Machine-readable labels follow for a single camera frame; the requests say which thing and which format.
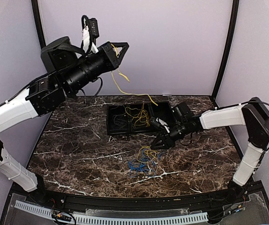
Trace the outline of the black three-compartment bin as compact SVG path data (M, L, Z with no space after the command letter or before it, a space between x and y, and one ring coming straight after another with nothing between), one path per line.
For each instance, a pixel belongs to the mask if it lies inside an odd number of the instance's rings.
M152 133L157 129L150 124L151 117L158 117L168 126L176 123L170 103L136 103L112 105L107 108L106 128L108 135L132 135Z

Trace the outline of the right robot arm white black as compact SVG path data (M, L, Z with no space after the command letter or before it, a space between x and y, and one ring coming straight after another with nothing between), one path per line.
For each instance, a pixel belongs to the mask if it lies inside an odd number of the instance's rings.
M224 200L234 203L242 195L243 187L249 178L260 167L262 159L269 151L269 104L254 97L249 101L207 110L195 115L182 102L172 108L177 123L172 127L160 118L152 117L151 124L159 132L150 145L152 150L167 150L175 146L176 141L186 135L212 128L242 125L247 129L248 145L245 154L236 170L231 186L224 192Z

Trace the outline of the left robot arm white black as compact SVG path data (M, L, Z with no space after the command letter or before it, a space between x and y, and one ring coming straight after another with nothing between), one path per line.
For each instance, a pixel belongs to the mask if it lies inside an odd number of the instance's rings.
M117 69L129 48L126 42L106 42L84 50L71 44L69 37L61 37L41 51L47 69L42 75L0 104L0 133L29 119L54 111L66 98L74 98L78 91L98 77ZM26 192L32 193L40 204L47 204L51 195L44 180L18 163L0 140L0 172Z

